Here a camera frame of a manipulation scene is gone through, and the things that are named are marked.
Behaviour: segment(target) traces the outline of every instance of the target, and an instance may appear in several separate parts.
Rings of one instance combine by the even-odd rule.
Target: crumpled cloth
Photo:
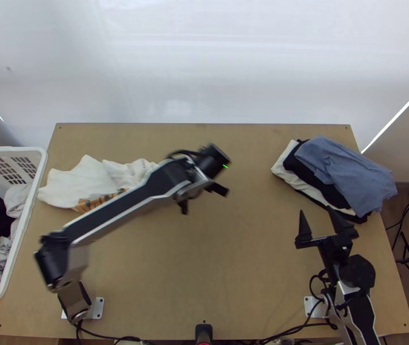
[[[38,190],[37,198],[84,213],[138,186],[157,167],[142,158],[120,164],[85,155],[70,171],[51,169],[47,185]]]

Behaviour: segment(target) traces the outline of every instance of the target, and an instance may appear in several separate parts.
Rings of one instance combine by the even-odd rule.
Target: folded clothes
[[[85,155],[70,171],[51,169],[47,185],[38,190],[37,198],[84,213],[138,186],[157,166],[145,159],[119,164]]]
[[[287,158],[287,156],[290,155],[292,150],[295,149],[296,146],[298,146],[299,143],[297,141],[291,140],[289,144],[287,145],[286,149],[283,151],[283,153],[279,156],[278,160],[272,167],[272,173],[274,173],[276,176],[282,178],[285,180],[292,188],[296,190],[300,190],[303,192],[303,194],[308,195],[309,197],[313,198],[314,200],[319,201],[322,203],[324,206],[331,206],[334,210],[340,211],[342,213],[349,214],[351,216],[355,216],[356,213],[354,210],[348,208],[338,208],[334,206],[333,204],[329,203],[321,193],[321,191],[302,179],[300,179],[296,174],[294,174],[292,171],[286,170],[284,168],[284,161]]]
[[[334,185],[358,217],[381,211],[383,200],[398,193],[391,170],[326,137],[307,141],[294,155],[324,184]]]
[[[308,183],[310,186],[319,189],[324,198],[339,209],[349,209],[351,206],[346,201],[345,197],[335,188],[334,185],[326,185],[319,178],[317,178],[308,167],[299,161],[295,154],[307,141],[300,141],[283,162],[286,170],[292,171],[301,180]]]
[[[305,181],[301,180],[296,174],[292,171],[286,170],[284,168],[283,162],[286,157],[292,152],[292,150],[298,145],[297,141],[291,140],[287,145],[286,149],[283,153],[279,156],[278,160],[272,167],[272,173],[276,176],[283,179],[286,183],[288,183],[292,188],[294,188],[298,193],[306,196],[311,201],[316,203],[317,205],[327,208],[327,206],[332,207],[334,210],[339,212],[339,214],[349,220],[353,221],[357,224],[362,224],[367,221],[367,217],[359,218],[356,216],[356,213],[353,209],[339,209],[334,205],[330,204],[322,195],[321,191],[313,186],[310,186]]]
[[[305,194],[303,191],[296,190],[296,192],[303,195],[304,197],[307,197],[312,202],[317,204],[319,207],[324,208],[325,210],[327,210],[326,205],[324,205],[321,202],[319,202],[318,200],[315,200],[314,198],[310,197],[308,194]],[[352,221],[353,223],[356,223],[356,224],[363,224],[363,223],[367,222],[367,217],[371,215],[370,212],[368,214],[366,214],[364,217],[358,217],[356,215],[352,216],[351,214],[343,213],[343,212],[340,212],[340,211],[337,211],[337,213],[340,214],[340,216],[342,216],[343,219],[346,219],[348,221]]]

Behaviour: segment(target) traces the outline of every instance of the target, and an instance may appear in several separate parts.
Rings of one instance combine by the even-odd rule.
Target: table surface
[[[296,193],[270,168],[291,139],[325,135],[357,150],[348,125],[57,124],[48,148],[50,168],[72,169],[88,154],[119,163],[159,162],[170,151],[213,142],[232,160],[218,182],[227,198],[205,193],[158,209],[94,243],[83,283],[106,299],[94,332],[143,339],[193,339],[206,321],[216,339],[260,339],[302,324],[308,281],[323,269],[316,248],[296,250],[299,211],[314,237],[331,235],[327,211]],[[0,334],[73,338],[60,304],[47,291],[33,259],[40,235],[78,216],[36,201],[9,287],[0,302]],[[371,299],[378,334],[409,332],[409,309],[378,213],[356,225],[353,254],[376,269]],[[338,336],[310,327],[300,338]]]

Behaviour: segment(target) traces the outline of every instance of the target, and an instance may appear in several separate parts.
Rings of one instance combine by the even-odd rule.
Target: black cable
[[[397,227],[398,225],[401,225],[402,222],[404,221],[404,218],[407,215],[407,212],[409,212],[409,202],[407,203],[406,207],[404,208],[404,211],[402,212],[402,217],[401,217],[400,221],[398,221],[396,224],[393,224],[392,226],[390,226],[388,228],[385,228],[385,230],[390,230],[391,228],[394,228],[394,227]]]
[[[392,226],[390,226],[388,228],[385,228],[385,230],[390,230],[391,228],[397,227],[399,224],[401,224],[403,222],[404,217],[406,216],[408,210],[409,210],[409,202],[407,203],[406,207],[404,208],[404,211],[402,211],[401,219],[396,224],[393,224]]]
[[[82,323],[83,323],[83,320],[80,321],[80,322],[78,322],[77,325],[75,325],[75,328],[76,328],[76,338],[77,338],[77,340],[79,341],[79,344],[81,344],[80,337],[79,337],[79,331],[85,332],[86,334],[92,335],[92,336],[94,336],[94,337],[96,337],[96,338],[116,340],[116,342],[114,343],[114,345],[115,345],[115,344],[118,344],[118,343],[119,343],[120,341],[122,341],[122,340],[127,340],[127,341],[130,341],[130,342],[142,342],[142,339],[140,339],[140,338],[138,338],[138,337],[135,337],[135,336],[123,336],[123,337],[118,338],[118,337],[115,337],[115,336],[107,336],[107,335],[101,335],[101,334],[93,333],[93,332],[90,332],[90,331],[87,330],[87,329],[84,329],[84,328],[82,327]],[[144,343],[148,343],[148,344],[151,344],[151,345],[155,345],[155,344],[153,344],[152,342],[144,342]]]
[[[313,275],[313,276],[310,278],[310,283],[308,284],[308,287],[310,288],[310,293],[311,293],[311,295],[312,295],[313,297],[315,297],[317,300],[322,300],[322,301],[324,301],[323,298],[319,298],[319,297],[316,296],[316,294],[313,292],[313,288],[312,288],[311,284],[313,283],[313,280],[314,280],[315,278],[318,278],[318,279],[324,284],[324,288],[327,289],[326,282],[324,281],[324,278],[322,278],[319,274],[315,274],[315,275]]]
[[[313,308],[311,308],[310,312],[308,313],[307,319],[305,320],[305,322],[304,322],[302,325],[299,325],[299,326],[296,326],[296,327],[292,327],[292,328],[290,328],[290,329],[288,329],[288,330],[286,330],[286,331],[284,331],[284,332],[281,332],[281,333],[272,335],[272,336],[270,336],[270,337],[268,337],[268,338],[265,338],[265,339],[261,339],[259,343],[260,343],[261,345],[267,344],[267,343],[271,342],[272,340],[278,339],[278,338],[280,338],[280,337],[282,337],[282,336],[292,335],[292,334],[295,334],[295,333],[297,333],[297,332],[300,332],[303,328],[306,328],[306,327],[323,326],[323,325],[326,325],[326,326],[329,326],[329,327],[330,327],[330,323],[326,323],[326,322],[324,322],[324,323],[308,324],[308,322],[309,322],[310,319],[311,319],[311,315],[313,314],[313,311],[314,311],[314,310],[316,309],[316,307],[317,307],[320,303],[322,303],[322,302],[323,302],[322,300],[319,300],[318,302],[315,303],[315,305],[313,306]]]
[[[406,218],[406,215],[408,212],[409,212],[409,208],[406,210],[405,214],[402,216],[398,231],[396,231],[395,240],[393,241],[393,245],[391,246],[391,250],[394,250],[396,247],[396,242],[398,241],[399,234],[401,233],[401,230],[402,230],[402,225],[404,224],[404,219]]]
[[[75,327],[75,337],[77,339],[78,344],[82,345],[82,341],[80,340],[80,337],[79,337],[79,331],[80,331],[80,327],[77,325],[77,327]]]
[[[201,153],[201,152],[196,152],[196,151],[190,151],[189,149],[178,149],[176,151],[171,152],[170,154],[168,154],[166,156],[166,158],[172,158],[175,155],[188,155],[188,156],[206,156],[205,154]]]

